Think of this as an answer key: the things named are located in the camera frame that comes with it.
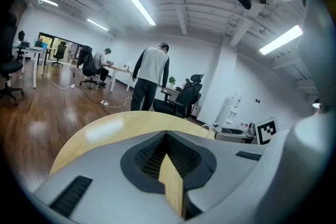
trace black pants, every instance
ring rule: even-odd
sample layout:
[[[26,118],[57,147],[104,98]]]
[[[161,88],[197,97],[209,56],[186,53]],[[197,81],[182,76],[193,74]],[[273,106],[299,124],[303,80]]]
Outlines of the black pants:
[[[131,102],[131,111],[140,110],[140,105],[143,97],[142,109],[148,111],[151,108],[151,105],[154,101],[156,89],[158,85],[154,82],[145,79],[138,79]]]
[[[104,67],[101,67],[100,70],[98,70],[98,71],[100,72],[100,79],[102,81],[105,81],[105,79],[106,79],[107,74],[109,73],[109,71],[106,68],[104,68]]]

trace standing man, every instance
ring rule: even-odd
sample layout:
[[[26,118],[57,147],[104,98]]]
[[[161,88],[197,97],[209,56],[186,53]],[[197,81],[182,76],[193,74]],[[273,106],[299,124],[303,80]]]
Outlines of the standing man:
[[[132,76],[133,81],[136,78],[138,78],[138,81],[134,88],[131,111],[140,110],[143,97],[145,97],[145,100],[142,110],[148,111],[151,108],[162,74],[162,89],[166,87],[169,72],[168,50],[168,44],[162,43],[158,48],[147,48],[141,54]]]
[[[95,57],[93,58],[94,69],[97,73],[100,72],[100,81],[98,82],[98,84],[101,85],[101,86],[106,85],[106,83],[104,81],[105,81],[109,71],[104,67],[108,67],[111,64],[105,61],[105,55],[110,54],[110,53],[111,53],[111,50],[109,48],[107,48],[105,50],[101,50],[101,51],[97,52],[95,54]]]

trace brown hardwood floor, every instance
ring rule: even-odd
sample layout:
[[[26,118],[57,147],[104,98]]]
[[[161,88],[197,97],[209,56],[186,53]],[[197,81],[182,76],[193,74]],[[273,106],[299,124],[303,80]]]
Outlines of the brown hardwood floor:
[[[59,89],[46,78],[37,75],[37,87],[33,88],[33,62],[26,62],[26,71],[12,74],[12,87],[23,88],[25,94],[15,92],[18,106],[13,105],[9,97],[0,100],[0,145],[7,161],[17,177],[29,191],[35,191],[49,176],[53,162],[63,145],[78,130],[92,121],[106,116],[130,110],[131,99],[122,108],[105,108],[93,103],[78,87]],[[75,67],[45,67],[45,76],[61,88],[75,84],[85,77]],[[5,80],[0,79],[0,88]],[[106,87],[82,84],[81,88],[94,100],[107,100],[112,106],[124,104],[125,98],[132,96],[130,88],[117,82],[113,93],[110,92],[110,77]]]

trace round wooden table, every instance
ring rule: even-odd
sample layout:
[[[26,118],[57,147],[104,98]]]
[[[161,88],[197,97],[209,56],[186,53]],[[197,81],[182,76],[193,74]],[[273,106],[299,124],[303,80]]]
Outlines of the round wooden table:
[[[208,132],[192,122],[168,114],[151,111],[116,113],[91,122],[74,134],[58,153],[50,175],[95,147],[163,130],[214,139],[213,131]],[[183,180],[168,156],[161,165],[159,181],[165,184],[168,202],[181,215]]]

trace chair armrest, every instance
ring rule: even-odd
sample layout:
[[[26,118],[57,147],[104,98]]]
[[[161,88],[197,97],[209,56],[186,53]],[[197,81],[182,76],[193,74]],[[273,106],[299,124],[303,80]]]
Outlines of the chair armrest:
[[[179,103],[179,102],[176,102],[176,101],[173,101],[173,100],[168,100],[168,102],[169,102],[170,104],[175,105],[175,106],[174,106],[174,115],[176,114],[176,112],[177,112],[177,108],[178,108],[178,107],[180,107],[180,108],[183,108],[183,107],[184,107],[183,104],[181,104],[181,103]]]
[[[164,101],[165,101],[165,102],[167,102],[167,100],[168,100],[168,96],[172,96],[170,93],[165,92],[165,91],[163,91],[163,90],[161,90],[161,92],[164,93],[164,94],[166,95],[166,96],[164,97]]]

